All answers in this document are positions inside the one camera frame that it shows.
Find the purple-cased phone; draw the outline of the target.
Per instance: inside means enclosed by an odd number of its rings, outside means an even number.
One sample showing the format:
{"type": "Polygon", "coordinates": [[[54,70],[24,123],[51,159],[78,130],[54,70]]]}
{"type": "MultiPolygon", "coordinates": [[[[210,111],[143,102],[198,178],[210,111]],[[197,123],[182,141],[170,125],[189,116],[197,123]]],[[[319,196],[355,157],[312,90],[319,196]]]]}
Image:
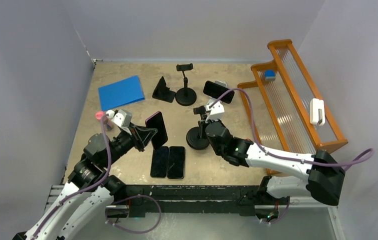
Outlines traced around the purple-cased phone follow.
{"type": "Polygon", "coordinates": [[[163,114],[160,111],[157,111],[149,118],[146,119],[145,125],[150,129],[157,129],[157,133],[151,140],[152,146],[155,150],[162,147],[168,141],[168,135],[165,127],[165,122],[163,114]]]}

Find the black round-base pole stand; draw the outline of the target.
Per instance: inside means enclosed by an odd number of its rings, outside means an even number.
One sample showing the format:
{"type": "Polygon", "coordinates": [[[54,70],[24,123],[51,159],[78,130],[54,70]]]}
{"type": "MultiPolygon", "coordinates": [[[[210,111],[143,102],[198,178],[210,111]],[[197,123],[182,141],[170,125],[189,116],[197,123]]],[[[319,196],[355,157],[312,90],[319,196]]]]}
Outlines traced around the black round-base pole stand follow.
{"type": "Polygon", "coordinates": [[[177,64],[176,70],[182,72],[184,87],[179,89],[175,94],[175,99],[177,103],[181,106],[190,106],[195,103],[197,95],[192,88],[188,87],[188,78],[185,75],[185,71],[191,71],[193,69],[193,64],[177,64]]]}

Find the black folding phone stand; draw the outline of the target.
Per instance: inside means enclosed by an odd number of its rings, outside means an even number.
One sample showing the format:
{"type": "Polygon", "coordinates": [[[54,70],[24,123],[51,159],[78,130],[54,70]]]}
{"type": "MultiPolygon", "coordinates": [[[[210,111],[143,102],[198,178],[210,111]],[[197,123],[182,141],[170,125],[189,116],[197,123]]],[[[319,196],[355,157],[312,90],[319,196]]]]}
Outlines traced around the black folding phone stand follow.
{"type": "Polygon", "coordinates": [[[160,80],[158,81],[158,83],[157,83],[157,85],[156,85],[156,87],[155,87],[155,89],[152,93],[152,97],[154,99],[164,101],[164,102],[168,102],[168,103],[172,103],[174,101],[175,95],[176,95],[176,92],[172,91],[167,86],[167,83],[165,81],[164,76],[162,76],[160,78],[160,80]]]}

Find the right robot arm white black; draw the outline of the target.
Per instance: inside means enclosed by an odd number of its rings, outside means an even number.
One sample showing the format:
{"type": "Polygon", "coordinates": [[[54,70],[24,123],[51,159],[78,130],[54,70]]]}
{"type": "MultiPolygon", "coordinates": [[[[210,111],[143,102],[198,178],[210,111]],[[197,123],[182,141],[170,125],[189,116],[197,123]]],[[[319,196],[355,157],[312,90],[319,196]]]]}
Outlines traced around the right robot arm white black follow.
{"type": "Polygon", "coordinates": [[[325,205],[339,204],[346,172],[327,151],[310,154],[277,150],[234,137],[220,120],[209,120],[205,125],[205,136],[214,153],[229,164],[286,174],[286,177],[263,178],[257,190],[261,202],[268,204],[274,199],[311,196],[325,205]]]}

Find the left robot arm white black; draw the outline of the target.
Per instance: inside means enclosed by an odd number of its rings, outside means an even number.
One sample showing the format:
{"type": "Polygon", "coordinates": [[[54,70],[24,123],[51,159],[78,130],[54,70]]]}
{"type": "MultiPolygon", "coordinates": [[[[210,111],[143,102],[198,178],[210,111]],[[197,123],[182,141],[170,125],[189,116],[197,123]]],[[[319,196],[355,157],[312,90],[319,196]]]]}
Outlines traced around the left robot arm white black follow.
{"type": "Polygon", "coordinates": [[[15,240],[71,240],[102,209],[121,204],[126,185],[110,174],[111,166],[132,148],[144,151],[158,130],[130,125],[109,139],[105,132],[94,134],[83,149],[58,197],[43,217],[29,230],[17,233],[15,240]]]}

